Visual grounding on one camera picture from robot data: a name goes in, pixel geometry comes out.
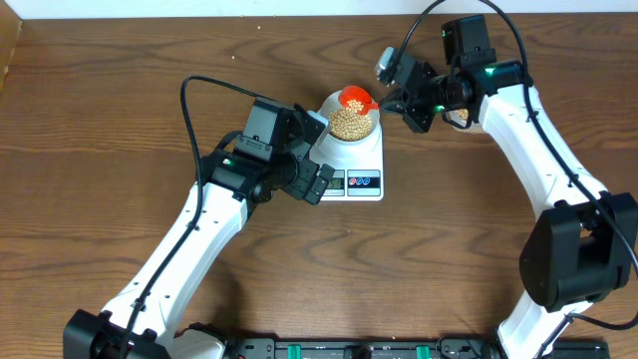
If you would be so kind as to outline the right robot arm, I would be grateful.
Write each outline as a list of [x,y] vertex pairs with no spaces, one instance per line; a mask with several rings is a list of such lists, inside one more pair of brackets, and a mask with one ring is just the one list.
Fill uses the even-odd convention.
[[388,48],[375,72],[381,101],[416,133],[435,117],[498,144],[522,183],[535,225],[518,262],[523,293],[485,346],[487,358],[543,358],[569,324],[624,287],[637,270],[637,203],[613,194],[578,160],[544,110],[525,57],[501,61],[483,16],[442,28],[449,71],[438,74],[404,48]]

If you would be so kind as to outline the red measuring scoop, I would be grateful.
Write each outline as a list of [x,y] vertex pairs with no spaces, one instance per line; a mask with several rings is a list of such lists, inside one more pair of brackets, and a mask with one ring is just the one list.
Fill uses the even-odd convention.
[[352,99],[363,103],[365,106],[365,109],[362,111],[362,113],[358,115],[367,115],[371,110],[379,109],[379,105],[373,100],[370,94],[361,87],[353,85],[346,86],[338,95],[339,104],[345,108],[347,108],[347,101]]

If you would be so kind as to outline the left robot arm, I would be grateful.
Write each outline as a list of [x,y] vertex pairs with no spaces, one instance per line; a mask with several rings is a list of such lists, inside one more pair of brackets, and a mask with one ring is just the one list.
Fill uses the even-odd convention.
[[329,122],[301,106],[256,98],[246,126],[197,156],[177,220],[134,279],[99,314],[78,310],[66,358],[166,358],[183,313],[223,248],[277,190],[320,201],[334,170],[310,160]]

